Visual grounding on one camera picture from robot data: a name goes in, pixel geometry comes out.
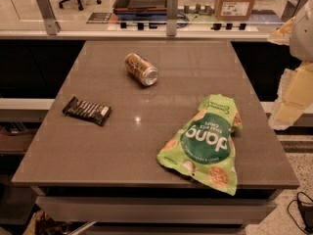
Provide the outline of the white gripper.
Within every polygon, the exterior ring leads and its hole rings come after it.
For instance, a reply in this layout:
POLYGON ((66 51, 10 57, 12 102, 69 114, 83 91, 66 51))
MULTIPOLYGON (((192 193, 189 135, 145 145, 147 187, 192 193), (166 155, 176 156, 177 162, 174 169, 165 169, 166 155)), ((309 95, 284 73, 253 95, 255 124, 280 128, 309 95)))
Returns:
MULTIPOLYGON (((313 62, 313 0, 308 0, 295 17, 273 31, 267 41, 290 45, 291 54, 302 62, 313 62)), ((285 69, 281 76, 269 125, 275 130, 292 126, 313 104, 313 64, 295 70, 285 69)))

